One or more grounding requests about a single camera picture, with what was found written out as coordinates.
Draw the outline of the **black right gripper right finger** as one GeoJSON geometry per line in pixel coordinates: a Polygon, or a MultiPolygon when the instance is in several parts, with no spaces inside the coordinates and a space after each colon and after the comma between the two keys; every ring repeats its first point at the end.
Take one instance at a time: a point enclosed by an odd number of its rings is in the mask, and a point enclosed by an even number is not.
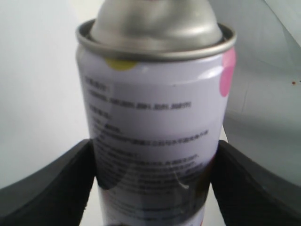
{"type": "Polygon", "coordinates": [[[299,226],[301,188],[219,141],[211,183],[227,226],[299,226]]]}

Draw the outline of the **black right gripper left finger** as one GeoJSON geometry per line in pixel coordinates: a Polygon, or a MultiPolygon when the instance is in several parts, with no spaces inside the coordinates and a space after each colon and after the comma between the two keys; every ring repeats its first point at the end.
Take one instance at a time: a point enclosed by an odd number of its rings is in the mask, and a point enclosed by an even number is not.
{"type": "Polygon", "coordinates": [[[0,190],[2,226],[78,226],[95,177],[84,139],[49,165],[0,190]]]}

